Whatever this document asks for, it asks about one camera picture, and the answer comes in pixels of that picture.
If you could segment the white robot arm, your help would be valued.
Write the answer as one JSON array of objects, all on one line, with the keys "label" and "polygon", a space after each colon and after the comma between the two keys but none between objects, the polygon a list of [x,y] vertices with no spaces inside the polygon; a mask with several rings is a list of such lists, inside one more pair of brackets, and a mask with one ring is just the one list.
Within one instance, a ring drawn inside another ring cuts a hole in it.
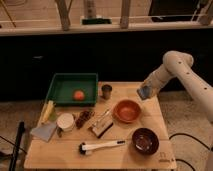
[{"label": "white robot arm", "polygon": [[206,117],[213,123],[213,87],[192,69],[194,59],[188,53],[168,51],[163,63],[144,80],[137,90],[142,100],[152,98],[173,78],[177,78],[191,97],[204,108]]}]

